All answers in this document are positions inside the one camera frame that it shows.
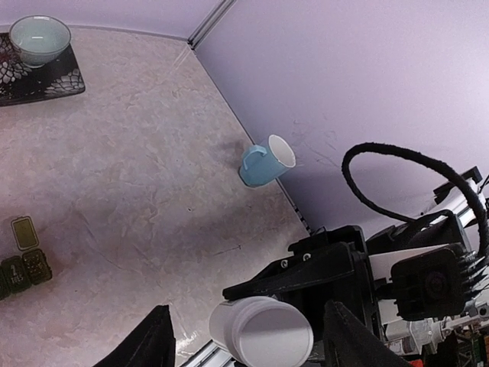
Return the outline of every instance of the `white wall panel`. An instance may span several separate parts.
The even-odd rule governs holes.
[[[219,0],[0,0],[0,24],[25,15],[188,38]]]
[[[414,148],[489,173],[489,2],[241,0],[199,59],[252,138],[288,140],[299,167],[283,183],[308,222],[389,222],[341,175],[364,141]],[[354,161],[359,186],[405,214],[444,180],[415,164]]]

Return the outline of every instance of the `black lace placemat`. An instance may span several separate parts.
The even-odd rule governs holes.
[[[15,53],[8,33],[0,33],[0,106],[44,101],[85,92],[71,45],[53,61],[32,69]]]

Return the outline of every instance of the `black cable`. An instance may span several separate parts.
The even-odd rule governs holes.
[[[397,237],[396,243],[403,248],[403,246],[408,245],[413,238],[420,233],[423,229],[429,227],[429,224],[438,219],[440,216],[446,216],[447,218],[453,218],[455,214],[451,210],[440,210],[436,213],[426,214],[421,218],[416,219],[414,222],[409,224],[406,229],[404,229]]]
[[[486,177],[486,179],[482,183],[481,187],[479,187],[479,191],[477,193],[481,193],[482,190],[486,187],[487,183],[489,183],[489,175]]]
[[[355,145],[353,148],[346,152],[342,163],[342,173],[345,177],[346,183],[350,187],[353,194],[364,205],[368,206],[372,210],[375,210],[376,212],[385,216],[389,216],[390,218],[402,220],[404,222],[414,222],[415,219],[379,207],[378,205],[367,199],[367,197],[360,191],[360,189],[358,189],[356,183],[353,181],[353,178],[351,177],[350,163],[355,156],[362,153],[393,155],[394,157],[399,157],[408,161],[416,162],[417,164],[421,164],[422,166],[429,168],[438,174],[441,174],[449,182],[454,184],[465,196],[468,206],[474,212],[478,224],[480,239],[478,255],[479,257],[486,256],[487,250],[489,249],[489,226],[487,225],[486,209],[481,204],[478,195],[471,189],[470,185],[463,179],[462,176],[457,174],[450,166],[448,166],[447,163],[427,157],[419,153],[418,151],[412,151],[410,149],[397,147],[396,145],[387,145],[380,143],[364,143]]]

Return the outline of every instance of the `tabletop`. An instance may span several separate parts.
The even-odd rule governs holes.
[[[157,304],[181,364],[222,289],[307,232],[277,183],[237,174],[250,140],[185,42],[75,28],[77,96],[0,108],[0,260],[30,216],[53,279],[0,301],[0,365],[90,366]]]

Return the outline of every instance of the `white plastic part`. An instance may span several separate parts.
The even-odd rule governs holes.
[[[275,158],[285,167],[294,168],[296,166],[296,155],[283,138],[278,135],[270,135],[268,145]]]
[[[411,336],[409,322],[405,320],[396,320],[387,324],[385,336],[390,342]]]
[[[431,325],[433,324],[432,319],[424,319],[419,321],[409,322],[410,332],[413,336],[414,342],[416,343],[416,348],[418,353],[421,354],[423,346],[431,342],[432,330]]]
[[[300,367],[313,329],[295,307],[269,297],[224,302],[209,321],[214,342],[248,367]]]

